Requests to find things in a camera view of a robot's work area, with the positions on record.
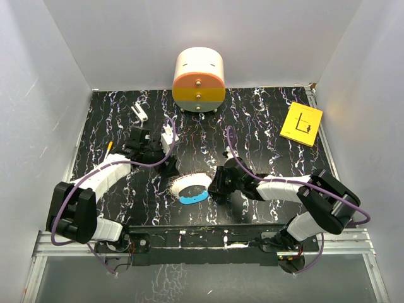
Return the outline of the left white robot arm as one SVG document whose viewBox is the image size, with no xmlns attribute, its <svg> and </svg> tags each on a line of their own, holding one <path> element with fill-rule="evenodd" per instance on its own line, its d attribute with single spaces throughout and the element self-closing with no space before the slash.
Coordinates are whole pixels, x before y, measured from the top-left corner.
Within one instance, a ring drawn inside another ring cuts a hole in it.
<svg viewBox="0 0 404 303">
<path fill-rule="evenodd" d="M 137 167 L 153 168 L 162 175 L 176 174 L 172 151 L 178 140 L 174 126 L 164 125 L 158 140 L 151 137 L 150 130 L 135 127 L 129 139 L 116 146 L 87 175 L 72 182 L 58 183 L 46 222 L 52 243 L 59 245 L 54 237 L 60 235 L 68 243 L 106 241 L 115 251 L 125 251 L 131 242 L 129 234 L 123 232 L 121 223 L 99 217 L 97 202 Z"/>
</svg>

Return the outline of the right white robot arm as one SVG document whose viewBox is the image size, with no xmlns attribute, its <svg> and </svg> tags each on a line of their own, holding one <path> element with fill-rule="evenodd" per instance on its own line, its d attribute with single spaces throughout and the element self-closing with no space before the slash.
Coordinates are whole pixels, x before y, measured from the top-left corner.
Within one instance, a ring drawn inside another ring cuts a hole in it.
<svg viewBox="0 0 404 303">
<path fill-rule="evenodd" d="M 257 201 L 282 200 L 300 203 L 306 212 L 291 218 L 273 237 L 261 238 L 261 246 L 294 251 L 304 241 L 322 232 L 340 234 L 351 221 L 360 199 L 326 170 L 315 170 L 311 175 L 287 177 L 253 175 L 239 158 L 229 158 L 216 169 L 208 192 L 228 196 L 240 191 Z"/>
</svg>

